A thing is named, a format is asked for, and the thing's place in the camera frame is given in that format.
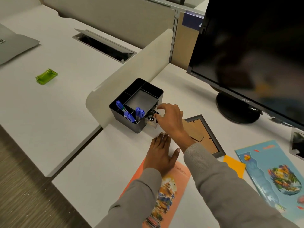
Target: desk organizer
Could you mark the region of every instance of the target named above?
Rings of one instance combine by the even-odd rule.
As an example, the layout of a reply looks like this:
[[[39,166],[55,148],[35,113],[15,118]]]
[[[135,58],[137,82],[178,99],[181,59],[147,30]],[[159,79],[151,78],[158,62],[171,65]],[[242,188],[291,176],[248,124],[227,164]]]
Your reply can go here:
[[[117,121],[124,124],[135,133],[140,133],[146,126],[145,117],[149,111],[153,111],[156,106],[161,104],[164,91],[156,86],[142,80],[136,79],[128,88],[126,88],[110,105],[110,109]],[[124,117],[124,112],[116,106],[116,101],[120,101],[128,113],[135,117],[135,109],[140,107],[145,111],[145,116],[138,122],[131,122]]]

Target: monitor base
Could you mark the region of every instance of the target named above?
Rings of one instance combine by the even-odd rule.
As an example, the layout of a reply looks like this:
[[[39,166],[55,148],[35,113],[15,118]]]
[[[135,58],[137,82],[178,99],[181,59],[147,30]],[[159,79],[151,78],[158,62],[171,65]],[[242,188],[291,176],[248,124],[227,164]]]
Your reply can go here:
[[[226,119],[238,124],[256,122],[262,114],[262,111],[259,109],[256,109],[225,92],[220,92],[216,96],[216,106]]]

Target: gray sweater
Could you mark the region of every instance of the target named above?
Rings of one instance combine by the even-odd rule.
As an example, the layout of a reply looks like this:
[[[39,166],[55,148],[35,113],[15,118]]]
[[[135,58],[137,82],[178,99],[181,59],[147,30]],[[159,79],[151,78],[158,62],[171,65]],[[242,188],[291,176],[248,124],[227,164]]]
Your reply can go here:
[[[185,151],[184,161],[221,228],[298,228],[200,143]],[[161,183],[161,174],[156,169],[145,169],[95,228],[141,228],[155,206]]]

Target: green plastic clip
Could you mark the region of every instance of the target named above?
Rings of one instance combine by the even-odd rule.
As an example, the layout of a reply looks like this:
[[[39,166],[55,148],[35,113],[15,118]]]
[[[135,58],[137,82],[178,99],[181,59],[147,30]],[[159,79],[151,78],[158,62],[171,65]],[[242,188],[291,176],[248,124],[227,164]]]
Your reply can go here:
[[[48,83],[50,80],[52,80],[54,77],[56,77],[57,75],[58,75],[58,73],[56,73],[55,71],[53,71],[51,69],[48,69],[43,74],[38,75],[36,77],[36,80],[40,85],[44,85],[44,84]]]

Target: computer monitor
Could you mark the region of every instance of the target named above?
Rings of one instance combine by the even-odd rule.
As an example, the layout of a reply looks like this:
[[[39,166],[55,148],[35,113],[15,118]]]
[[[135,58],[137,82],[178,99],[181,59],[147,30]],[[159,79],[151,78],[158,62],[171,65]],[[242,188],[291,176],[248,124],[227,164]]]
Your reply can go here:
[[[301,0],[210,0],[187,72],[219,91],[241,124],[261,111],[304,129]]]

